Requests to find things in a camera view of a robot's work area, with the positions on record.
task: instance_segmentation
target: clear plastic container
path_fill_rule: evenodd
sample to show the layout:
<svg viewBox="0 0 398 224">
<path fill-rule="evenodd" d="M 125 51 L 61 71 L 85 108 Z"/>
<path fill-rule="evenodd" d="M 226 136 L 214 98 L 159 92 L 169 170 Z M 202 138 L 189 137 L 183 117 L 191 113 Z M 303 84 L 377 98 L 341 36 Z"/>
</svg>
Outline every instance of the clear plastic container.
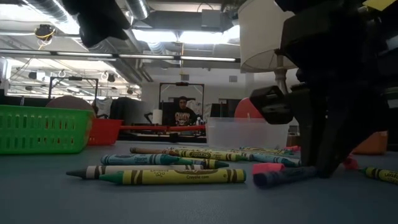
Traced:
<svg viewBox="0 0 398 224">
<path fill-rule="evenodd" d="M 285 147 L 288 124 L 271 125 L 264 119 L 208 118 L 207 144 L 210 147 Z"/>
</svg>

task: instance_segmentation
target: white lamp shade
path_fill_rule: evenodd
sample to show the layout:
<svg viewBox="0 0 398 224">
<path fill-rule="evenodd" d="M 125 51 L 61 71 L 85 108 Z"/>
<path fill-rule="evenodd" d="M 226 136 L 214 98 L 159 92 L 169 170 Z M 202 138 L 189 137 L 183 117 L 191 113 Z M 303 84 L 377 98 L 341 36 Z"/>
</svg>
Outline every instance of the white lamp shade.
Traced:
<svg viewBox="0 0 398 224">
<path fill-rule="evenodd" d="M 293 16 L 273 0 L 247 0 L 238 11 L 241 39 L 241 70 L 271 72 L 277 67 L 274 50 L 280 47 L 284 21 Z M 284 57 L 284 67 L 295 65 Z"/>
</svg>

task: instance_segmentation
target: desk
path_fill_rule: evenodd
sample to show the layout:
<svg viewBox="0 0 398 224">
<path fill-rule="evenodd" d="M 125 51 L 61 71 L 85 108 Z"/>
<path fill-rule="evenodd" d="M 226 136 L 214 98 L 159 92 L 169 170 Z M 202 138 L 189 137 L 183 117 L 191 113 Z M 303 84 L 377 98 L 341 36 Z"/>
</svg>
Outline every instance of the desk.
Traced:
<svg viewBox="0 0 398 224">
<path fill-rule="evenodd" d="M 231 162 L 248 172 L 245 184 L 117 186 L 65 175 L 100 164 L 105 154 L 173 144 L 123 142 L 87 147 L 80 154 L 0 156 L 3 224 L 342 224 L 396 223 L 398 186 L 338 170 L 269 190 L 257 189 L 252 162 Z M 398 153 L 356 156 L 362 166 L 398 170 Z"/>
</svg>

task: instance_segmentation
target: black cable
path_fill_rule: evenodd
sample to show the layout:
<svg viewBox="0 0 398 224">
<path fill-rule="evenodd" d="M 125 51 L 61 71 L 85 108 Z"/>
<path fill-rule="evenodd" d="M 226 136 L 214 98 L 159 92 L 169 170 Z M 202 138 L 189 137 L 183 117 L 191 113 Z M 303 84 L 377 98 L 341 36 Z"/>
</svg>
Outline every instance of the black cable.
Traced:
<svg viewBox="0 0 398 224">
<path fill-rule="evenodd" d="M 206 4 L 206 5 L 210 6 L 211 9 L 214 10 L 213 6 L 211 6 L 211 5 L 208 4 L 207 2 L 202 2 L 202 3 L 200 3 L 200 5 L 198 6 L 197 12 L 199 12 L 200 6 L 202 6 L 203 4 Z"/>
</svg>

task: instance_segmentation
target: paper towel roll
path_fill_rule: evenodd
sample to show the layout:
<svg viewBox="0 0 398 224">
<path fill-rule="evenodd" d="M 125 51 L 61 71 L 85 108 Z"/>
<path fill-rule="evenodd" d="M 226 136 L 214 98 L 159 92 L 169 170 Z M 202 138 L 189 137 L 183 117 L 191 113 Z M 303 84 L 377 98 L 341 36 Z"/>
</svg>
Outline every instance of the paper towel roll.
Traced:
<svg viewBox="0 0 398 224">
<path fill-rule="evenodd" d="M 158 125 L 162 125 L 162 115 L 163 115 L 163 111 L 162 110 L 158 110 L 155 109 L 152 112 L 152 124 L 158 124 Z"/>
</svg>

